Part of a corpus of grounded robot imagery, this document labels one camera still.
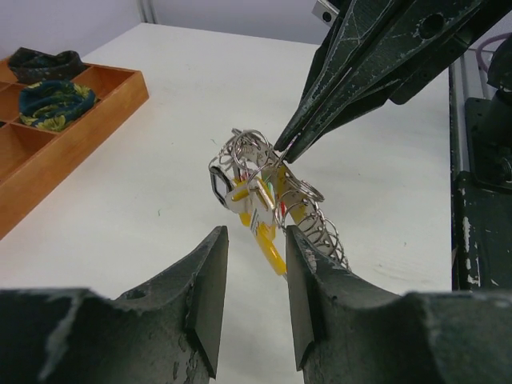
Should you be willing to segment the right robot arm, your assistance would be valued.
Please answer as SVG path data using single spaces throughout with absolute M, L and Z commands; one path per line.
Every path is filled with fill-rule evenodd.
M 486 36 L 510 2 L 319 1 L 315 12 L 329 31 L 277 140 L 285 160 L 447 71 L 452 287 L 510 288 L 511 36 Z

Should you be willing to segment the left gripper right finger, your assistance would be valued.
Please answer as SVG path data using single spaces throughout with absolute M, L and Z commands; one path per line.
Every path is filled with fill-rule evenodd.
M 306 383 L 508 383 L 511 293 L 393 294 L 286 230 L 297 369 Z

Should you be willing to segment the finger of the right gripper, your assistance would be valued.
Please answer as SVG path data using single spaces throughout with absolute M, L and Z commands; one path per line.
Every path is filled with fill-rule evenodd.
M 338 16 L 317 49 L 297 110 L 275 149 L 304 151 L 357 97 L 384 77 L 370 56 L 400 15 L 399 1 L 342 1 Z
M 511 11 L 479 0 L 342 1 L 284 129 L 284 159 L 383 106 L 403 105 Z

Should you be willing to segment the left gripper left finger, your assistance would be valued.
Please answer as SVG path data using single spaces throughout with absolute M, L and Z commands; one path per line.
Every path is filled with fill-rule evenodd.
M 216 378 L 229 238 L 108 299 L 85 288 L 1 292 L 4 383 L 208 383 Z

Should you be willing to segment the yellow tag key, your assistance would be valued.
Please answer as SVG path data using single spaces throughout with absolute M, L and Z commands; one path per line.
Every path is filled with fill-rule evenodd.
M 260 177 L 240 181 L 226 196 L 227 208 L 236 213 L 241 223 L 255 232 L 260 224 L 276 225 L 274 190 Z

